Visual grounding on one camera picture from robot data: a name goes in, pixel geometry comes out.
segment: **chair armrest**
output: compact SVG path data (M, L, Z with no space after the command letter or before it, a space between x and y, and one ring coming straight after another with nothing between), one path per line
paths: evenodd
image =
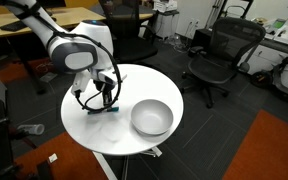
M203 54L205 55L206 52L205 52L205 49L204 47L202 46L194 46L194 47L191 47L189 52L188 52L188 56L189 57L193 57L195 56L196 54Z
M111 33L111 36L112 36L112 40L117 40L117 37L115 36L115 34Z
M151 43L153 44L155 37L156 37L155 30L151 26L148 26L148 25L141 25L140 27L144 27L148 30L148 31L145 31L145 33L144 33L144 36L145 36L144 39L146 39L146 40L150 39Z

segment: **black office chair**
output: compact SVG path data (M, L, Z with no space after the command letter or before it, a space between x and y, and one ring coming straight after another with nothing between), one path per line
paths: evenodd
M238 62L252 47L261 42L265 29L260 25L237 18L221 18L214 23L210 45L200 48L198 56L188 64L190 73L183 73L201 82L202 89L208 94L207 107L213 107L214 101L210 87L222 90L224 97L229 91L218 85L233 79L238 71ZM184 93L190 87L181 88Z
M141 25L139 19L139 0L99 0L107 25L113 35L113 56L118 63L135 63L157 54L153 45L155 31ZM150 33L148 38L139 37L140 28Z

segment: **wooden desk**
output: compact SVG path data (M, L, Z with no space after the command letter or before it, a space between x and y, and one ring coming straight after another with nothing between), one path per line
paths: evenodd
M64 28L72 28L78 25L81 21L92 20L104 20L105 17L89 11L83 7L77 8L58 8L52 10L54 18L57 19L56 23ZM18 19L11 13L0 14L0 26L18 21ZM30 28L24 28L16 32L3 31L0 29L0 37L15 36L20 34L26 34L32 32Z

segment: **floor mat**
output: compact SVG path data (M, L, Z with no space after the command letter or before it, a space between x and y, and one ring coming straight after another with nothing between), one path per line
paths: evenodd
M15 160L23 165L22 176L37 173L36 166L56 154L57 160L49 163L54 179L108 179L92 151L76 143L66 132L42 144Z
M223 179L288 179L288 124L260 110Z
M28 62L34 73L42 77L47 72L54 71L49 58L38 59ZM29 75L20 60L11 61L0 69L0 80L9 83L13 80L27 78Z

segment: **mesh chair back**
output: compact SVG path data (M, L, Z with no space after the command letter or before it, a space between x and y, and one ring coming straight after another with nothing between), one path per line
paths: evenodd
M214 23L208 54L230 62L236 68L241 57L259 44L265 36L265 29L248 20L221 18Z
M107 24L117 38L137 37L140 30L139 0L99 0Z

